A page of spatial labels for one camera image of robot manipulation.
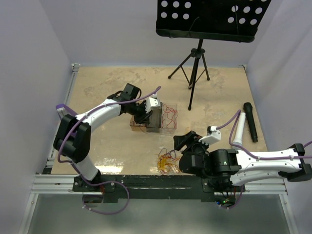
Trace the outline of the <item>yellow red cable ball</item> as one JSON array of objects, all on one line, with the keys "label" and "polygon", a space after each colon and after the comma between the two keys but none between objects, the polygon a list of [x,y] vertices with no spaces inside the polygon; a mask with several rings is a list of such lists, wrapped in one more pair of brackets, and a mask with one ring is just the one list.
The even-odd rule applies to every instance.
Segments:
[{"label": "yellow red cable ball", "polygon": [[179,174],[181,170],[178,163],[181,156],[175,150],[162,148],[158,153],[157,169],[162,175]]}]

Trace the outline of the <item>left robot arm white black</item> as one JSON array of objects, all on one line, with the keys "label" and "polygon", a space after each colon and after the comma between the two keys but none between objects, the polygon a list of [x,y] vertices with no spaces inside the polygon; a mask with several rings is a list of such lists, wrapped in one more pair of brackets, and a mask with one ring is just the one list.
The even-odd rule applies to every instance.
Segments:
[{"label": "left robot arm white black", "polygon": [[101,186],[101,173],[89,156],[92,132],[122,114],[132,115],[137,124],[149,123],[149,117],[153,109],[160,106],[160,101],[156,91],[144,97],[141,94],[140,88],[128,83],[97,107],[62,117],[53,143],[58,151],[58,162],[70,164],[84,179],[83,184],[89,191],[96,191]]}]

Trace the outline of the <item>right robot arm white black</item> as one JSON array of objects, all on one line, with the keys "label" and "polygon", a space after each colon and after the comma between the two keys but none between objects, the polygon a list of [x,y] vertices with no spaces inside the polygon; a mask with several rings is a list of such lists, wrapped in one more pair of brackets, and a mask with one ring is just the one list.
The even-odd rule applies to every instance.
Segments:
[{"label": "right robot arm white black", "polygon": [[247,183],[285,178],[288,182],[311,180],[312,167],[305,163],[302,144],[275,152],[247,153],[241,149],[208,148],[221,140],[221,132],[210,129],[206,136],[190,131],[174,136],[174,150],[181,151],[179,169],[202,178],[218,192],[229,192]]}]

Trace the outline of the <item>clear transparent bin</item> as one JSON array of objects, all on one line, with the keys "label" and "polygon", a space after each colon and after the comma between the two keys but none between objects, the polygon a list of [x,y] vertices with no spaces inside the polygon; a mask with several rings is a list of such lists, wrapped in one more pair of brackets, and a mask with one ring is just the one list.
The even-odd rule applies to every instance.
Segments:
[{"label": "clear transparent bin", "polygon": [[164,134],[174,133],[177,129],[178,110],[176,105],[162,105],[161,132]]}]

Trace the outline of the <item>orange transparent bin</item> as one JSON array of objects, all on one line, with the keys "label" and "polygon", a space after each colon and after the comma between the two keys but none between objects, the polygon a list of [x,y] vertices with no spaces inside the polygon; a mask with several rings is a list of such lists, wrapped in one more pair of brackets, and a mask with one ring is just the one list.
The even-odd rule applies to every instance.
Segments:
[{"label": "orange transparent bin", "polygon": [[146,129],[146,124],[138,124],[138,123],[136,123],[133,116],[130,119],[129,126],[130,126],[131,130],[134,131],[134,132],[148,133],[147,129]]}]

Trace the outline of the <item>grey transparent bin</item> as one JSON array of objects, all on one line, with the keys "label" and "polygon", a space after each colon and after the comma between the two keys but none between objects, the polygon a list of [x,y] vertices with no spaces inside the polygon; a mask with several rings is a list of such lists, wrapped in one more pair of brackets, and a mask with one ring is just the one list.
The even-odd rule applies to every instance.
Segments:
[{"label": "grey transparent bin", "polygon": [[152,107],[152,114],[149,117],[149,124],[146,125],[148,133],[159,133],[162,120],[162,102],[157,107]]}]

